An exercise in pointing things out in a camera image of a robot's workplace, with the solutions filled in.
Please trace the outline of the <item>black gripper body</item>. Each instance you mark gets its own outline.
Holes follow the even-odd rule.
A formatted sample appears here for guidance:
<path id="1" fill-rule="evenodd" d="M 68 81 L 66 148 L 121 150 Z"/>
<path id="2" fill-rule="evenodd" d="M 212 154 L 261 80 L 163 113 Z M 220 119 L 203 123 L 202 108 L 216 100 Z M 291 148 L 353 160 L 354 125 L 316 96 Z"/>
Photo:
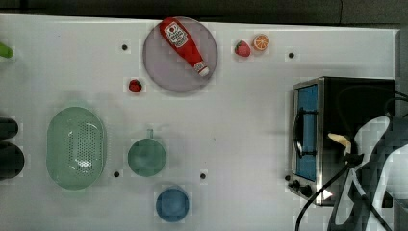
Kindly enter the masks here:
<path id="1" fill-rule="evenodd" d="M 351 153 L 346 153 L 343 157 L 343 161 L 348 167 L 356 167 L 360 165 L 363 162 L 364 155 L 358 155 L 358 154 L 351 154 Z"/>

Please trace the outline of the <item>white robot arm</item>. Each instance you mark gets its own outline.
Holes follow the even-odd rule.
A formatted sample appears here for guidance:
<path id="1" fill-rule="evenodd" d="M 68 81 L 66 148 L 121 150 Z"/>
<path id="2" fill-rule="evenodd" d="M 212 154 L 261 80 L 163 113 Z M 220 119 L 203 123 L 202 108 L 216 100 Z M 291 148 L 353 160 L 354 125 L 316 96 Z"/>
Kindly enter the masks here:
<path id="1" fill-rule="evenodd" d="M 407 120 L 381 116 L 354 136 L 362 163 L 348 171 L 327 231 L 392 231 L 382 203 L 386 193 L 407 206 Z"/>

